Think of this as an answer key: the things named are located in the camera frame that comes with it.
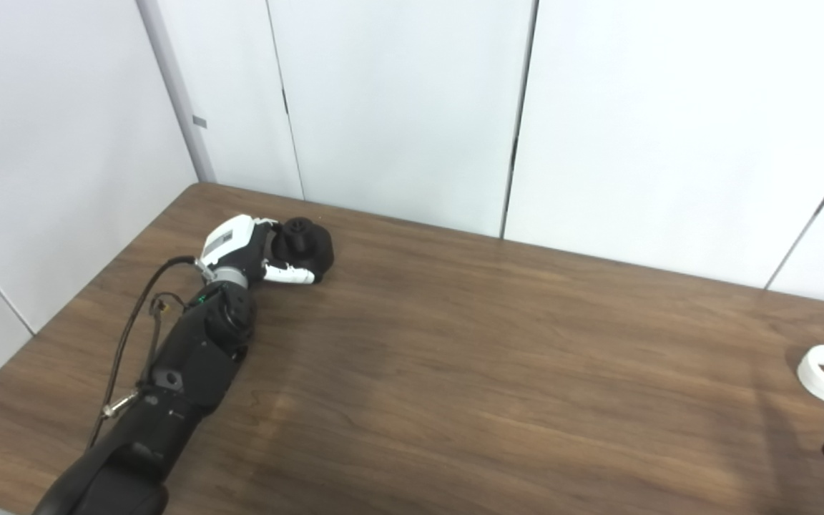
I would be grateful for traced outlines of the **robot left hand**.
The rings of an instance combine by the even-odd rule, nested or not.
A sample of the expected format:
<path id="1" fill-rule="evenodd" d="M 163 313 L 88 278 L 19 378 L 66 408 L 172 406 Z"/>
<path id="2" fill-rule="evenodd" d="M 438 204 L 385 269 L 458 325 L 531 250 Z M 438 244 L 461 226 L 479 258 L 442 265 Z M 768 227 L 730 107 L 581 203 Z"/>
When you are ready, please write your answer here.
<path id="1" fill-rule="evenodd" d="M 320 283 L 323 271 L 300 268 L 273 253 L 274 238 L 284 235 L 284 222 L 275 219 L 241 214 L 223 222 L 208 235 L 195 261 L 204 284 L 233 283 L 250 289 L 263 281 Z"/>

